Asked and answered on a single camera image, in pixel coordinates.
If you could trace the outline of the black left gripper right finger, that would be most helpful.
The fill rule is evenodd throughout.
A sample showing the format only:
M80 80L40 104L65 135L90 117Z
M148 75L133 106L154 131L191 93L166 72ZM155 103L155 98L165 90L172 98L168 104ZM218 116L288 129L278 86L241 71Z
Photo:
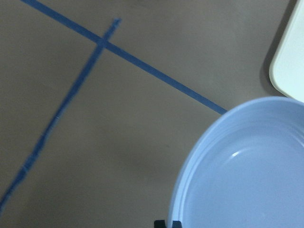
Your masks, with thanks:
M172 222L172 228L181 228L181 222L178 220L174 220Z

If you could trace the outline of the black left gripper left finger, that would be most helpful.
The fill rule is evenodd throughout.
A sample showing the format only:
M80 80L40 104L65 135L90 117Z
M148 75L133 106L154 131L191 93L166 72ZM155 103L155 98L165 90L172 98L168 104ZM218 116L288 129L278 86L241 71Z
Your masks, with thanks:
M165 220L155 220L154 228L166 228Z

